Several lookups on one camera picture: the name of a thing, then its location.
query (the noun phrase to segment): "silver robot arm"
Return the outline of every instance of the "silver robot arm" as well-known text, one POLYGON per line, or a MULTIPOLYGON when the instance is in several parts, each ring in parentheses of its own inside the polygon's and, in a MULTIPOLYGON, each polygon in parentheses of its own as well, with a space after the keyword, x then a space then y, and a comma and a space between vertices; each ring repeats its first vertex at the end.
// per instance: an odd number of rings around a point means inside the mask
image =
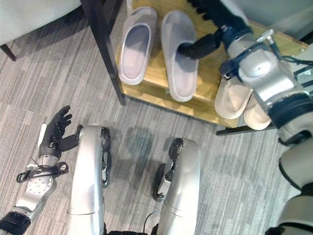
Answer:
POLYGON ((231 0, 191 0, 191 4, 218 30, 191 46, 180 47, 180 52, 199 59, 223 42, 230 57, 220 68, 223 79, 236 76, 253 89, 277 127, 279 141, 290 147, 280 158, 279 168, 301 194, 287 202, 277 228, 266 234, 313 235, 313 99, 295 80, 286 61, 313 62, 282 56, 272 30, 256 39, 246 17, 231 0))
POLYGON ((43 125, 39 140, 39 158, 29 164, 17 177, 17 182, 28 181, 27 189, 11 211, 0 220, 0 235, 22 235, 38 218, 49 196, 56 189, 55 178, 68 172, 68 165, 59 162, 61 153, 78 144, 78 133, 62 138, 72 115, 65 114, 70 106, 62 108, 48 125, 43 125))

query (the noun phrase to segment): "white cushion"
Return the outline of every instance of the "white cushion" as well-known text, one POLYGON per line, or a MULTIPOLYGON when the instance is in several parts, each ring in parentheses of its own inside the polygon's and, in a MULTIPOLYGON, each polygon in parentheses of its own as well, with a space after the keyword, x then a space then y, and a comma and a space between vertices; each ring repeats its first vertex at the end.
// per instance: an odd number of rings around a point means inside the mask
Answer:
POLYGON ((0 45, 50 23, 80 5, 80 0, 0 0, 0 45))

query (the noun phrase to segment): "wooden shelf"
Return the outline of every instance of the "wooden shelf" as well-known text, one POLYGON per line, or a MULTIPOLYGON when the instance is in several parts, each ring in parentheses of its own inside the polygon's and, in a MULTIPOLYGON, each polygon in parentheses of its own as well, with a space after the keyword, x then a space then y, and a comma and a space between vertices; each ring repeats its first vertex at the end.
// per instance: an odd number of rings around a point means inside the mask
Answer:
POLYGON ((195 98, 188 102, 175 101, 165 89, 152 85, 149 82, 143 81, 137 86, 131 86, 125 83, 122 83, 122 85, 124 94, 148 103, 227 127, 236 127, 238 124, 237 119, 229 120, 220 117, 212 104, 195 98))
MULTIPOLYGON (((122 83, 124 93, 209 122, 227 127, 236 127, 238 119, 227 120, 222 118, 218 116, 214 109, 214 99, 221 80, 219 68, 222 62, 228 59, 224 46, 221 46, 209 56, 199 60, 197 90, 192 100, 185 103, 177 102, 167 92, 168 81, 160 36, 160 26, 163 17, 171 10, 181 10, 187 13, 194 23, 197 38, 201 38, 208 33, 214 33, 217 30, 215 25, 211 21, 204 21, 187 0, 133 0, 133 9, 140 6, 150 6, 156 10, 158 15, 158 31, 144 81, 137 86, 129 86, 122 83)), ((265 27, 257 23, 250 23, 256 35, 260 35, 266 31, 265 27)), ((301 43, 282 33, 276 33, 274 37, 282 54, 298 55, 304 49, 308 48, 307 44, 301 43)), ((119 55, 120 51, 116 55, 117 63, 119 61, 119 55)))

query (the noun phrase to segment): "floor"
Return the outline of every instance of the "floor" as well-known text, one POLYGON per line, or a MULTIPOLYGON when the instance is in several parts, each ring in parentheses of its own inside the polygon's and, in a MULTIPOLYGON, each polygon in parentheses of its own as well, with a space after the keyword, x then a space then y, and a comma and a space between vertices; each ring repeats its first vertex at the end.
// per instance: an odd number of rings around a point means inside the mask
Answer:
MULTIPOLYGON (((111 34, 120 43, 126 16, 123 5, 111 34)), ((263 235, 287 200, 297 194, 278 169, 285 150, 276 130, 217 137, 220 127, 132 98, 121 106, 81 9, 26 34, 9 47, 12 62, 0 52, 0 215, 21 197, 26 184, 18 173, 37 157, 41 124, 70 104, 72 125, 99 123, 112 136, 111 185, 105 190, 105 222, 109 230, 142 231, 146 216, 162 204, 151 197, 157 168, 167 160, 176 137, 201 147, 198 235, 263 235)), ((57 179, 39 220, 28 235, 62 235, 76 150, 62 155, 70 173, 57 179)), ((149 218, 147 232, 158 222, 149 218)))

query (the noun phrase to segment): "white slipper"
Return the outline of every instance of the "white slipper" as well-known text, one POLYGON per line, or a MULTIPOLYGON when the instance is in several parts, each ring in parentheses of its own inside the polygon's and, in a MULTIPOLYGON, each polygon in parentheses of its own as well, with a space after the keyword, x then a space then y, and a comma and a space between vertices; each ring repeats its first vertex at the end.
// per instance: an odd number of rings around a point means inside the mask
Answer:
POLYGON ((223 118, 238 118, 244 112, 251 94, 252 89, 237 77, 229 80, 222 78, 215 97, 215 110, 223 118))
POLYGON ((143 80, 156 32, 157 13, 151 7, 139 7, 126 19, 118 69, 123 82, 137 85, 143 80))
POLYGON ((244 120, 248 127, 254 130, 263 130, 271 123, 269 116, 252 94, 244 112, 244 120))
POLYGON ((193 44, 196 30, 188 15, 181 11, 170 11, 161 27, 162 49, 165 59, 170 94, 173 99, 189 101, 197 87, 198 60, 178 53, 181 44, 193 44))

